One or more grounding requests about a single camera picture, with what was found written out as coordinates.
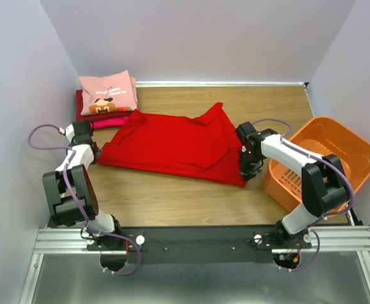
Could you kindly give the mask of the orange plastic laundry basket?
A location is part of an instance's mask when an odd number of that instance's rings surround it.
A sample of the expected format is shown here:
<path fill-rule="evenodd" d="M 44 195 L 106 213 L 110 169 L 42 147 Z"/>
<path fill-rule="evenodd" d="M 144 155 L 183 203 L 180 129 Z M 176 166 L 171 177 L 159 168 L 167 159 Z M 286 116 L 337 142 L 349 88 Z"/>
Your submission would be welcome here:
<path fill-rule="evenodd" d="M 370 143 L 333 118 L 312 118 L 290 137 L 290 141 L 324 156 L 338 156 L 355 193 L 370 177 Z M 302 202 L 301 183 L 292 170 L 269 160 L 264 189 L 287 212 Z"/>

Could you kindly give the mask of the magenta folded t shirt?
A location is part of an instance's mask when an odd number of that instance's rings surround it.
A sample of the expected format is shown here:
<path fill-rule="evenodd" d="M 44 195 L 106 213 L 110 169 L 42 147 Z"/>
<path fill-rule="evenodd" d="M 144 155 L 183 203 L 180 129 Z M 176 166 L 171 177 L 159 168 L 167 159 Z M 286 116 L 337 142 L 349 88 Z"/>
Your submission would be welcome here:
<path fill-rule="evenodd" d="M 104 120 L 91 121 L 91 125 L 94 130 L 121 127 L 128 119 L 129 117 L 108 118 Z"/>

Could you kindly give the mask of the dark red folded t shirt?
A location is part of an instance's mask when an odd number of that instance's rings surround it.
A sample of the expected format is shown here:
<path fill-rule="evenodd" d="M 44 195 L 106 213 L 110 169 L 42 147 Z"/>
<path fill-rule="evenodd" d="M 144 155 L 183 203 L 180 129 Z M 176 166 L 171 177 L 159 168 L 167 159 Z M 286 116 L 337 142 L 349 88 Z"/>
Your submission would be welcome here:
<path fill-rule="evenodd" d="M 81 111 L 83 109 L 83 100 L 82 100 L 82 89 L 76 90 L 75 93 L 75 100 L 76 100 L 76 120 L 90 120 L 92 122 L 95 121 L 102 121 L 111 118 L 120 118 L 120 117 L 129 117 L 131 115 L 131 111 L 117 111 L 111 113 L 101 113 L 96 115 L 81 115 Z"/>

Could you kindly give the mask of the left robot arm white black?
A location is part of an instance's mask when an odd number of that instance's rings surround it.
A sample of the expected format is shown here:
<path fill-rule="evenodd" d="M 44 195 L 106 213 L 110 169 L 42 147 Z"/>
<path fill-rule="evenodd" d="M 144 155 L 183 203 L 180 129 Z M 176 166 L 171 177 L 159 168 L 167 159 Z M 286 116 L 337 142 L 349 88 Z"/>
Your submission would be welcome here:
<path fill-rule="evenodd" d="M 103 233 L 120 233 L 120 224 L 113 215 L 100 210 L 87 172 L 101 154 L 93 141 L 93 124 L 80 120 L 57 131 L 68 139 L 68 146 L 58 147 L 65 152 L 65 159 L 54 171 L 42 176 L 51 224 L 78 227 L 89 244 L 118 249 L 125 241 Z"/>

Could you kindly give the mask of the pink folded printed t shirt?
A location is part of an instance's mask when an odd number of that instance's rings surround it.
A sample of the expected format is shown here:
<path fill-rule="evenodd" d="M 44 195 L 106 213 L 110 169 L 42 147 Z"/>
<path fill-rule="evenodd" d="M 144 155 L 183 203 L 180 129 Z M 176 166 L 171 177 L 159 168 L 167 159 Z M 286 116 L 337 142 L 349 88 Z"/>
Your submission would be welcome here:
<path fill-rule="evenodd" d="M 80 76 L 81 115 L 104 115 L 137 109 L 136 79 L 128 70 L 104 77 Z"/>

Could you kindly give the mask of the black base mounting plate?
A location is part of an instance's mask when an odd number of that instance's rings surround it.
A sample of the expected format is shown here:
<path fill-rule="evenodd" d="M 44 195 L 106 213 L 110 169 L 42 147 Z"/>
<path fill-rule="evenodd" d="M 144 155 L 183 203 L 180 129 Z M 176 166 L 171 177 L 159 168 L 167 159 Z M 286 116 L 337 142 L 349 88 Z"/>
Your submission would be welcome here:
<path fill-rule="evenodd" d="M 292 241 L 278 246 L 270 240 L 272 225 L 216 225 L 123 227 L 123 236 L 139 236 L 143 264 L 163 263 L 271 263 L 275 250 L 290 251 Z"/>

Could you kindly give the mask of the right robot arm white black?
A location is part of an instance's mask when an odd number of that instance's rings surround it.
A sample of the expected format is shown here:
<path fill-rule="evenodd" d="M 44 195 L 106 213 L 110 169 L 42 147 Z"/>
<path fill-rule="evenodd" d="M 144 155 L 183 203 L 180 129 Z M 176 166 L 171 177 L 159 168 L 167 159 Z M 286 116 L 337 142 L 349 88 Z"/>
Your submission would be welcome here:
<path fill-rule="evenodd" d="M 263 235 L 260 243 L 268 241 L 271 246 L 288 246 L 333 209 L 349 205 L 354 198 L 353 187 L 336 155 L 311 152 L 275 130 L 259 131 L 250 122 L 240 124 L 235 134 L 241 143 L 239 170 L 244 181 L 256 177 L 267 158 L 286 166 L 301 181 L 301 203 Z"/>

